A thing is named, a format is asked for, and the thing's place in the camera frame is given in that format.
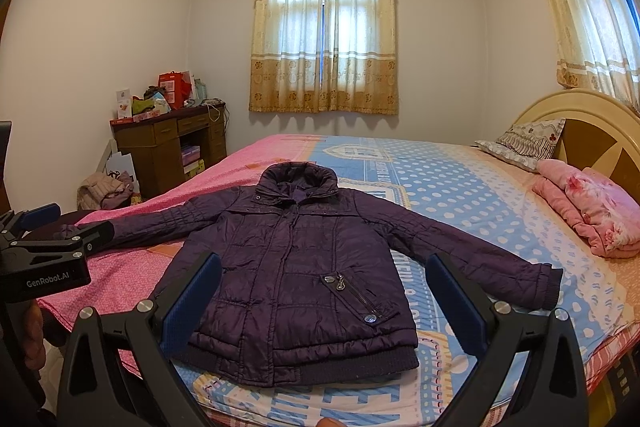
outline jacket sleeve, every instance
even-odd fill
[[[238,199],[240,190],[240,187],[226,188],[160,212],[110,219],[114,236],[106,248],[150,247],[186,237],[215,223]]]
[[[553,309],[559,297],[562,269],[531,264],[462,230],[354,190],[360,217],[389,247],[420,263],[435,251],[446,252],[469,279],[490,295],[530,309]]]

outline purple jacket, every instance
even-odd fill
[[[274,165],[256,186],[112,223],[114,245],[188,236],[153,296],[202,252],[219,254],[222,284],[178,358],[259,387],[417,367],[415,323],[390,248],[421,263],[445,251],[487,293],[532,309],[554,308],[562,277],[550,264],[338,188],[331,169],[309,163]]]

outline bed sheet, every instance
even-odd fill
[[[145,203],[142,211],[179,204],[198,193],[255,184],[262,170],[283,160],[332,168],[341,187],[389,199],[505,248],[532,263],[564,269],[559,306],[569,311],[590,384],[606,372],[618,349],[637,332],[634,306],[607,261],[586,245],[530,190],[533,176],[477,149],[357,137],[276,136],[230,156],[181,187]],[[139,213],[140,207],[95,212],[84,221]],[[131,309],[164,272],[178,244],[125,250],[90,260],[92,284],[43,299],[68,328],[87,303],[100,313]],[[320,417],[347,425],[417,427],[431,424],[475,364],[453,336],[426,285],[424,270],[392,252],[418,330],[420,367],[370,381],[295,389],[241,387],[176,363],[178,373],[212,417],[220,413],[266,426],[313,426]],[[600,346],[605,346],[594,354]],[[135,370],[131,357],[124,362]],[[486,423],[496,423],[513,395],[525,356],[514,360]],[[234,425],[228,419],[226,423]]]

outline red gift bag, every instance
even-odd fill
[[[189,72],[161,74],[158,77],[158,86],[164,87],[164,96],[172,109],[184,107],[184,102],[191,96],[191,79]]]

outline pocket zipper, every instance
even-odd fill
[[[343,291],[344,289],[348,289],[353,296],[362,303],[362,305],[369,311],[369,315],[364,317],[365,322],[373,324],[378,319],[382,318],[382,314],[376,309],[376,307],[372,304],[372,302],[367,299],[356,287],[352,284],[349,284],[349,281],[345,279],[344,275],[338,273],[338,283],[335,286],[335,289],[338,291]]]

